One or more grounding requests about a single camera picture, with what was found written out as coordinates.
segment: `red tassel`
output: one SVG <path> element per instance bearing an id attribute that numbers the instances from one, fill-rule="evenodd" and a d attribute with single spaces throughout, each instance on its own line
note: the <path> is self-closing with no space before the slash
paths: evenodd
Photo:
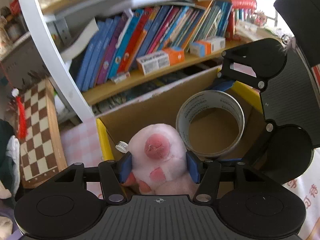
<path id="1" fill-rule="evenodd" d="M 26 124 L 26 113 L 21 103 L 19 96 L 16 97 L 17 106 L 19 110 L 19 132 L 18 139 L 23 139 L 27 136 L 27 124 Z"/>

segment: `pink plush foot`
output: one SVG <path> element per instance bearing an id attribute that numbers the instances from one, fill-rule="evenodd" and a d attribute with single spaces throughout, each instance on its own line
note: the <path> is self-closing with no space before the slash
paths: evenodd
<path id="1" fill-rule="evenodd" d="M 145 183 L 143 180 L 139 180 L 138 184 L 139 184 L 140 192 L 148 193 L 151 191 L 151 188 L 149 187 L 149 185 Z"/>
<path id="2" fill-rule="evenodd" d="M 151 159 L 164 159 L 170 150 L 169 140 L 162 134 L 154 133 L 146 141 L 144 152 Z"/>
<path id="3" fill-rule="evenodd" d="M 163 173 L 163 170 L 160 167 L 152 171 L 149 177 L 154 182 L 165 181 L 165 175 Z"/>
<path id="4" fill-rule="evenodd" d="M 132 186 L 134 184 L 137 184 L 136 178 L 134 177 L 133 173 L 130 172 L 127 180 L 122 185 L 125 187 L 128 187 L 128 186 Z"/>

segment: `purple book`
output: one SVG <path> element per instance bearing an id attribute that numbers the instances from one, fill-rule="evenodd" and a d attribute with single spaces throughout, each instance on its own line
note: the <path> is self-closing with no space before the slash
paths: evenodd
<path id="1" fill-rule="evenodd" d="M 113 33 L 113 36 L 110 40 L 109 46 L 106 49 L 106 52 L 104 54 L 103 60 L 101 62 L 101 69 L 97 78 L 97 85 L 101 85 L 104 83 L 106 79 L 106 75 L 108 73 L 108 68 L 110 65 L 112 65 L 112 56 L 116 50 L 116 44 L 118 42 L 119 36 L 124 29 L 124 26 L 128 20 L 128 17 L 125 13 L 122 14 L 121 19 L 118 23 L 118 26 L 115 29 L 115 32 Z"/>

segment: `pig snout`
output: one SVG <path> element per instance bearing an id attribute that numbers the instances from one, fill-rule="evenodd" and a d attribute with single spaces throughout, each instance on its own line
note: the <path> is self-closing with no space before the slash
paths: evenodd
<path id="1" fill-rule="evenodd" d="M 146 141 L 144 152 L 155 160 L 164 159 L 170 150 L 169 140 L 162 134 L 154 133 Z"/>

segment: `qr code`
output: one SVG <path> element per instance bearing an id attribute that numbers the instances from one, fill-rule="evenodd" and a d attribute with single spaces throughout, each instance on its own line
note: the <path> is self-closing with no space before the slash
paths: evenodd
<path id="1" fill-rule="evenodd" d="M 170 66 L 170 61 L 168 57 L 158 59 L 159 68 Z"/>
<path id="2" fill-rule="evenodd" d="M 144 70 L 146 72 L 146 74 L 152 72 L 152 71 L 155 71 L 158 69 L 158 66 L 157 66 L 157 62 L 156 61 L 153 61 L 153 62 L 150 62 L 150 63 L 146 63 L 144 65 Z"/>

